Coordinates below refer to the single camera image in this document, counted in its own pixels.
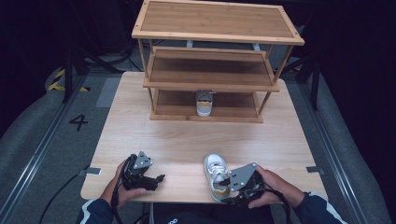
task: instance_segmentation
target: shoe rack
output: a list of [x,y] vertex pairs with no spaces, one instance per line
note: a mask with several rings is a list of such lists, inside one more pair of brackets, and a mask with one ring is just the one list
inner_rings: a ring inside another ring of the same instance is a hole
[[[258,122],[293,46],[304,41],[283,7],[190,0],[147,0],[134,25],[151,119]],[[148,62],[143,48],[148,39]],[[266,44],[268,50],[156,47],[153,39]],[[276,73],[273,45],[287,50]],[[199,117],[194,91],[212,90],[212,113]],[[265,92],[259,102],[257,92]]]

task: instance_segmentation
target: number 4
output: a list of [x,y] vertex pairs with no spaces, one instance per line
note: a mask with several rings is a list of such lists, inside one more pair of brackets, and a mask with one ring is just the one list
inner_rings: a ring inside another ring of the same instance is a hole
[[85,115],[81,114],[78,117],[76,117],[75,119],[70,120],[69,123],[78,124],[77,131],[79,132],[79,129],[81,128],[81,125],[84,124],[84,123],[88,123],[88,121],[84,121],[84,119],[85,119]]

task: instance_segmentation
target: shelf leg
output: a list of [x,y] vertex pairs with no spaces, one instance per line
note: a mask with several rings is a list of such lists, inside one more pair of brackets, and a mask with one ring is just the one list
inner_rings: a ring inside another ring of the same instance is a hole
[[277,82],[277,79],[279,78],[280,74],[282,74],[282,70],[285,67],[286,61],[288,60],[292,49],[293,49],[293,46],[288,46],[288,48],[286,49],[285,55],[283,56],[283,60],[280,63],[280,66],[276,70],[274,82]]
[[252,44],[253,45],[253,49],[256,51],[261,51],[260,49],[260,45],[258,43]]
[[149,100],[151,101],[151,110],[154,111],[154,102],[152,100],[151,88],[148,88],[148,96],[149,96]]
[[270,46],[268,47],[267,53],[265,54],[265,59],[266,59],[266,60],[268,60],[268,58],[270,57],[270,53],[271,53],[271,50],[272,50],[272,46],[273,46],[273,45],[270,45]]
[[156,114],[157,113],[157,105],[158,105],[158,100],[159,100],[159,98],[160,98],[160,89],[154,89],[155,91],[154,91],[154,97],[153,97],[153,112],[154,112],[154,114]]
[[264,109],[265,104],[267,103],[268,99],[270,98],[271,92],[268,91],[267,94],[265,94],[264,100],[262,100],[262,105],[260,106],[259,109],[259,115],[262,114],[262,110]]
[[152,39],[149,39],[148,42],[149,42],[149,52],[150,54],[154,54],[154,48],[152,47]]
[[145,78],[148,78],[149,77],[148,65],[146,63],[145,50],[143,49],[142,39],[137,39],[137,43],[139,44],[140,56],[142,57],[143,69],[145,70]]
[[193,45],[193,44],[194,44],[194,41],[188,40],[188,41],[187,41],[186,48],[192,48],[192,45]]

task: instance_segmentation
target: wooden table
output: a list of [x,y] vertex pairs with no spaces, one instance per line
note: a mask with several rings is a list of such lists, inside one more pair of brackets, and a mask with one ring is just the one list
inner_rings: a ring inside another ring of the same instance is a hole
[[[220,154],[229,169],[257,162],[298,188],[327,197],[319,174],[306,171],[315,166],[314,159],[283,80],[278,81],[281,91],[268,100],[263,123],[195,122],[150,120],[144,76],[122,76],[91,163],[102,173],[86,177],[84,199],[98,198],[117,166],[140,150],[153,161],[146,176],[166,177],[155,191],[134,201],[213,203],[204,171],[208,153]],[[264,95],[258,92],[258,98]]]

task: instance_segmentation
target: person's left hand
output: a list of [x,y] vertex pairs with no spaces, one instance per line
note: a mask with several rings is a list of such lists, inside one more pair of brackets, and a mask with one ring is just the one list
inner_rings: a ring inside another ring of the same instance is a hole
[[[117,180],[120,176],[120,172],[122,169],[123,164],[125,161],[123,161],[119,167],[117,168],[117,172],[113,179],[110,180],[110,182],[107,184],[105,190],[103,191],[101,195],[101,199],[104,199],[110,204],[111,206],[111,197],[113,195],[113,190],[117,184]],[[122,185],[122,179],[120,180],[120,188],[119,188],[119,206],[118,208],[122,207],[126,202],[130,201],[132,198],[142,195],[146,192],[145,189],[125,189],[125,187]]]

